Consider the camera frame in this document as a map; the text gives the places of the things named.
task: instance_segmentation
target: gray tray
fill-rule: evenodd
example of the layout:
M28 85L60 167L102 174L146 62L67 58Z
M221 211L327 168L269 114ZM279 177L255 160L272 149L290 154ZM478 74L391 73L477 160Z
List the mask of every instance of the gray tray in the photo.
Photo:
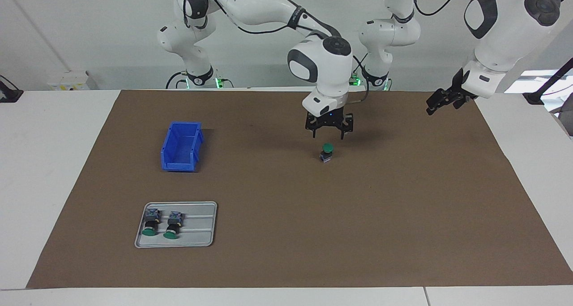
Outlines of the gray tray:
M162 211L161 224L158 226L157 235L153 237L141 234L144 228L143 216L148 208L157 208ZM171 211L182 212L185 216L177 239L167 239L163 236ZM216 215L217 204L215 202L148 203L141 213L135 246L138 248L210 246L215 233Z

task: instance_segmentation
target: white table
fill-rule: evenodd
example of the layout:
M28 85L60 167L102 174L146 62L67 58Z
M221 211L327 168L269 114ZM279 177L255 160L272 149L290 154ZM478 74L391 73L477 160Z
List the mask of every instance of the white table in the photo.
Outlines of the white table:
M571 306L573 286L22 290L118 94L26 92L17 104L0 105L0 305L141 306L169 297L197 305L426 306L428 298L432 306ZM542 106L521 95L496 94L478 106L572 266L573 142ZM33 222L20 222L22 215Z

